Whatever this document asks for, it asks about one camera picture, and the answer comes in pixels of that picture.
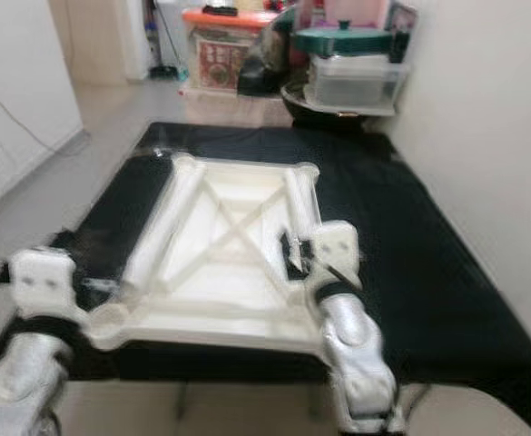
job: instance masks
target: black cloth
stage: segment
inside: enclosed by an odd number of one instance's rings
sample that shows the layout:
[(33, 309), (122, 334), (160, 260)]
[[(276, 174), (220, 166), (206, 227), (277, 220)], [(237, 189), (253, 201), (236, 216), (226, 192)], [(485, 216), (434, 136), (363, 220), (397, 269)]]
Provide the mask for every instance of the black cloth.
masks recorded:
[(360, 297), (398, 382), (480, 389), (531, 426), (529, 336), (384, 135), (151, 124), (77, 231), (55, 245), (70, 249), (89, 277), (119, 278), (174, 152), (316, 164), (322, 220), (358, 229)]

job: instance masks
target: plastic bin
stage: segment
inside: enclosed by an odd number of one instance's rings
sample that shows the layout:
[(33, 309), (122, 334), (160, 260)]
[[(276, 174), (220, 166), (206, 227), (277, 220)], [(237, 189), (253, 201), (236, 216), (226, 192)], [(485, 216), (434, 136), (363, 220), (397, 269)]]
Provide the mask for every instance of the plastic bin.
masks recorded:
[(393, 107), (407, 72), (406, 65), (391, 64), (386, 55), (313, 56), (306, 98), (358, 113), (365, 107)]
[(249, 47), (275, 16), (277, 14), (271, 12), (239, 12), (237, 16), (226, 16), (204, 14), (201, 9), (184, 11), (190, 86), (236, 90)]

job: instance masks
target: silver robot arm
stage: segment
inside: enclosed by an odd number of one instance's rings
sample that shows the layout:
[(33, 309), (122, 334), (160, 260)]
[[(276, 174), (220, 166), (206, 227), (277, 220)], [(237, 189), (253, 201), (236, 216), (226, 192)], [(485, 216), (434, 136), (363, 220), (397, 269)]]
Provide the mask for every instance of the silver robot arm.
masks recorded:
[(310, 238), (306, 279), (321, 316), (340, 431), (396, 434), (405, 422), (397, 406), (397, 383), (382, 359), (382, 334), (359, 296), (356, 229), (346, 222), (323, 223)]
[(51, 411), (67, 379), (71, 349), (54, 336), (18, 333), (0, 359), (0, 436), (56, 436)]

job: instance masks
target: tiled floor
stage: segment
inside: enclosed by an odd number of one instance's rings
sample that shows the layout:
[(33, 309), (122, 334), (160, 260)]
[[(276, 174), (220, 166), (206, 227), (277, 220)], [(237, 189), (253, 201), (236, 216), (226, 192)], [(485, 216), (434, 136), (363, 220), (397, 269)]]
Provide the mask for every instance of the tiled floor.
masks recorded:
[[(150, 121), (226, 124), (235, 114), (237, 125), (289, 120), (275, 103), (260, 108), (247, 101), (244, 110), (235, 111), (230, 99), (196, 99), (185, 107), (171, 83), (79, 87), (77, 96), (91, 142), (76, 156), (55, 156), (0, 202), (0, 259), (62, 227), (73, 228)], [(0, 327), (10, 309), (8, 296), (0, 293)], [(170, 383), (69, 383), (58, 408), (64, 435), (336, 434), (326, 403), (317, 420), (308, 415), (304, 386), (192, 385), (180, 422), (173, 414), (175, 393)], [(409, 434), (530, 436), (531, 431), (483, 393), (437, 387), (416, 410)]]

